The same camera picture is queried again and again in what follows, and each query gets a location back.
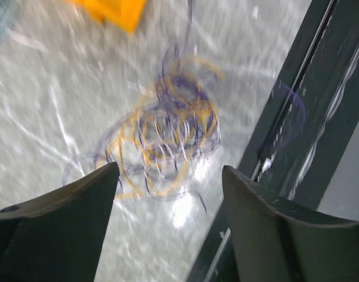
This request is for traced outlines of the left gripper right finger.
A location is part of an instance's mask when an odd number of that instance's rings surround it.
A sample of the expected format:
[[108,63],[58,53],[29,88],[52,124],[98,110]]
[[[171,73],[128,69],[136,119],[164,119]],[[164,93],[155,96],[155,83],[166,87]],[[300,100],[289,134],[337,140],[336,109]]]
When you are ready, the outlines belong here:
[[231,166],[222,186],[241,281],[359,281],[359,221],[300,206]]

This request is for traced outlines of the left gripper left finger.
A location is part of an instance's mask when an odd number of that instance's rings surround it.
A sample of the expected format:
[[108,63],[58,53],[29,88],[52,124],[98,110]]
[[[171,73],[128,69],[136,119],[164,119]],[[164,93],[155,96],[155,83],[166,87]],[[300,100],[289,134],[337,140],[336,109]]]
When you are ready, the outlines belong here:
[[0,210],[0,281],[93,281],[118,180],[109,163]]

